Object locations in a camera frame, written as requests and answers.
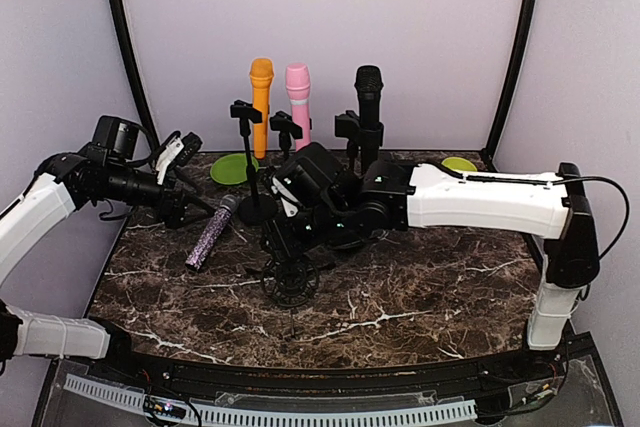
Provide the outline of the black microphone orange base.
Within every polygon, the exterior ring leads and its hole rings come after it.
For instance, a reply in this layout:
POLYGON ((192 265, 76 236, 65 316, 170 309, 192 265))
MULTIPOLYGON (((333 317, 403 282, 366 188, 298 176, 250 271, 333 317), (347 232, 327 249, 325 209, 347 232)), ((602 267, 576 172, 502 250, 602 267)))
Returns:
POLYGON ((361 168, 362 173, 365 173, 377 160, 383 140, 380 101, 384 84, 380 69, 374 65, 360 66, 356 72, 354 87, 359 106, 361 168))

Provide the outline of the black tripod shock-mount stand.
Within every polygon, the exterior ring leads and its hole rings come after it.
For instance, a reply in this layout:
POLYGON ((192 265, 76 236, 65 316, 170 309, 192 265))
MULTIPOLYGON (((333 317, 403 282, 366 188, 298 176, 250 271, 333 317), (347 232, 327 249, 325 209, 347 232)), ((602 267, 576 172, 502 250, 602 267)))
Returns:
POLYGON ((297 338, 295 315, 314 299, 321 276, 335 269, 334 257, 304 253, 289 260, 269 258, 260 270, 260 287, 265 298, 285 312, 287 323, 283 334, 286 341, 297 338))

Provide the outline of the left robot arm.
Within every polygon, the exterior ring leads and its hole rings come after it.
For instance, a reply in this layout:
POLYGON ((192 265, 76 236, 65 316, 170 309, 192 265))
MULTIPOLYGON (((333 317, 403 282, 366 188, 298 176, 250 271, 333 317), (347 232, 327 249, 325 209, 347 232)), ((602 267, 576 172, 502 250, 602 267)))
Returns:
MULTIPOLYGON (((189 191, 180 173, 199 151, 194 133, 173 132, 143 159, 134 151, 143 126, 119 117, 99 118, 90 142, 77 152, 43 161, 24 192, 1 214, 1 277, 14 268, 54 227, 87 204, 113 201, 147 207, 170 229, 212 217, 215 209, 189 191)), ((141 374, 129 352, 130 337, 107 321, 31 312, 2 303, 1 360, 16 356, 101 360, 120 383, 141 374)))

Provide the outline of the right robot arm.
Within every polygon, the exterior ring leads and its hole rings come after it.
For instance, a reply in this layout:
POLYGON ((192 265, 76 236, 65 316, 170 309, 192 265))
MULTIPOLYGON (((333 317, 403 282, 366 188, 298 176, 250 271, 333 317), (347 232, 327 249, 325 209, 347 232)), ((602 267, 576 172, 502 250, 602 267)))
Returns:
POLYGON ((266 184, 283 209, 263 224, 276 272, 305 267, 322 244, 364 243, 378 230, 474 227, 537 236, 542 279, 527 322, 526 346, 510 360, 521 381, 534 379, 561 341, 579 293, 600 272, 589 177, 572 163, 554 172, 506 174, 440 163, 375 160, 361 175, 313 142, 270 172, 266 184))

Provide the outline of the purple glitter microphone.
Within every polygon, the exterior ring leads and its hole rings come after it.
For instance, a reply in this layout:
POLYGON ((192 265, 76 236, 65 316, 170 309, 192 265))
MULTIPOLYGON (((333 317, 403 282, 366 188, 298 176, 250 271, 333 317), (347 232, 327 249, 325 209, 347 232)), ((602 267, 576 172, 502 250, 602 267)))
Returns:
POLYGON ((199 272, 207 257, 213 250, 214 244, 224 231, 232 216, 236 212, 239 200, 236 196, 225 195, 209 220, 196 245, 185 261, 185 266, 192 271, 199 272))

